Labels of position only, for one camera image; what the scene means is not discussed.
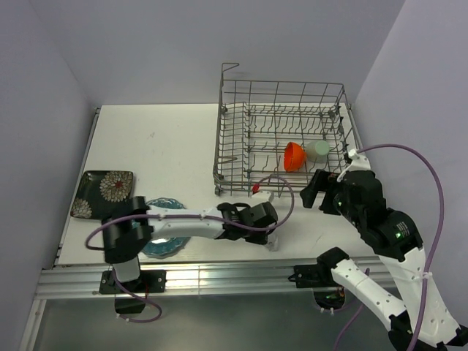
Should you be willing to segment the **light green cup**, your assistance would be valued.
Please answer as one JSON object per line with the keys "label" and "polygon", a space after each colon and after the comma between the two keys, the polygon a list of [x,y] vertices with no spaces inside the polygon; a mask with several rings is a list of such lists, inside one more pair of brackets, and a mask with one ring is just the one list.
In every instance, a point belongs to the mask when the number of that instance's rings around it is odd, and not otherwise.
{"label": "light green cup", "polygon": [[311,162],[315,162],[319,159],[323,159],[330,152],[330,145],[326,140],[314,140],[309,142],[305,146],[305,153],[307,159]]}

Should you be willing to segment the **clear drinking glass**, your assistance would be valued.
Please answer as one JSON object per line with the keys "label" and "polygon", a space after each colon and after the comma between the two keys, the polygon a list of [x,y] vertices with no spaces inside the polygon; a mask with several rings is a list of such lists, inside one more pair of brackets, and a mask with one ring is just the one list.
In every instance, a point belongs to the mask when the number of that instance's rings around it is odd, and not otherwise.
{"label": "clear drinking glass", "polygon": [[267,237],[267,242],[264,248],[269,252],[277,252],[279,250],[279,238],[275,234],[271,234]]}

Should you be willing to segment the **orange plastic bowl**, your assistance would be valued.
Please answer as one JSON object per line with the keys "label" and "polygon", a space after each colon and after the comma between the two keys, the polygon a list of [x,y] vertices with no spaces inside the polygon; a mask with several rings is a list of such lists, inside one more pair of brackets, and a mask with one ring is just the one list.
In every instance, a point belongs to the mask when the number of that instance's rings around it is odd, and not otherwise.
{"label": "orange plastic bowl", "polygon": [[288,173],[299,171],[306,161],[304,149],[297,143],[289,142],[284,150],[284,170]]}

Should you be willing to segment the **teal scalloped plate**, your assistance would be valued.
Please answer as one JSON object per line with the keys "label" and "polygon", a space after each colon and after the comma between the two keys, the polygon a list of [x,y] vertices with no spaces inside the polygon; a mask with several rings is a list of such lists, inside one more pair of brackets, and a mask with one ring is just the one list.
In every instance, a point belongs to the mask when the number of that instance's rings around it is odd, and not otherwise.
{"label": "teal scalloped plate", "polygon": [[[159,197],[149,200],[147,205],[166,209],[185,209],[185,206],[174,198]],[[176,255],[189,242],[189,238],[161,238],[153,240],[145,245],[142,253],[150,258],[164,259]]]}

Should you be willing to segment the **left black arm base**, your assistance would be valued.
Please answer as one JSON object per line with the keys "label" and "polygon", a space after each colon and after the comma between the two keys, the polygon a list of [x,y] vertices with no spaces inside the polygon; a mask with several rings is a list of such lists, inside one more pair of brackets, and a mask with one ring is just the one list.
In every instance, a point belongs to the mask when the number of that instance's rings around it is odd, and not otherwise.
{"label": "left black arm base", "polygon": [[[158,320],[162,316],[162,308],[149,299],[152,293],[163,293],[166,284],[165,270],[141,271],[140,277],[130,282],[117,282],[113,270],[102,273],[99,285],[100,295],[114,297],[114,310],[117,317],[133,323],[148,323]],[[157,314],[147,320],[138,319],[147,306],[156,309]]]}

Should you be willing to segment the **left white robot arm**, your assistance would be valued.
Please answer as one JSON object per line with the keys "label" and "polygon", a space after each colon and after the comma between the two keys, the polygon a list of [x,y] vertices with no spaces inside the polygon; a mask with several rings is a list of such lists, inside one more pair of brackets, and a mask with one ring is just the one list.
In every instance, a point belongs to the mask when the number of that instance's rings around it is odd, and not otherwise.
{"label": "left white robot arm", "polygon": [[156,239],[201,237],[266,245],[278,214],[272,192],[258,192],[248,203],[220,203],[204,210],[168,209],[132,198],[102,221],[105,262],[113,266],[116,284],[126,292],[140,288],[139,253]]}

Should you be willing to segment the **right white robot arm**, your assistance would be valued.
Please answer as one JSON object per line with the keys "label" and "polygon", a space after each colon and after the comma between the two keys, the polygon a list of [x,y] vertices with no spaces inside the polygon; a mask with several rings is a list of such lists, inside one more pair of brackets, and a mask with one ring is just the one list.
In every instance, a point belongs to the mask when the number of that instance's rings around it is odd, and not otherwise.
{"label": "right white robot arm", "polygon": [[426,254],[414,221],[389,208],[382,184],[370,170],[355,170],[340,178],[325,170],[315,172],[301,191],[303,207],[311,208],[324,193],[319,209],[343,216],[372,248],[392,276],[396,298],[371,280],[348,254],[333,247],[317,257],[317,278],[326,285],[348,289],[385,326],[396,350],[407,350],[417,336],[415,350],[446,350],[467,345],[467,327],[446,308],[433,278],[425,272]]}

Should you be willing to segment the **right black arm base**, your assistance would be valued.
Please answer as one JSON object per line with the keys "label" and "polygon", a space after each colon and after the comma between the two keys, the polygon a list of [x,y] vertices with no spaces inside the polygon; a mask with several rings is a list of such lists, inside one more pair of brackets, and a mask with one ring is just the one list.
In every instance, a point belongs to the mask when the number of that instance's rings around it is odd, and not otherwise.
{"label": "right black arm base", "polygon": [[295,265],[293,274],[287,280],[295,284],[298,289],[339,287],[331,275],[331,270],[321,264]]}

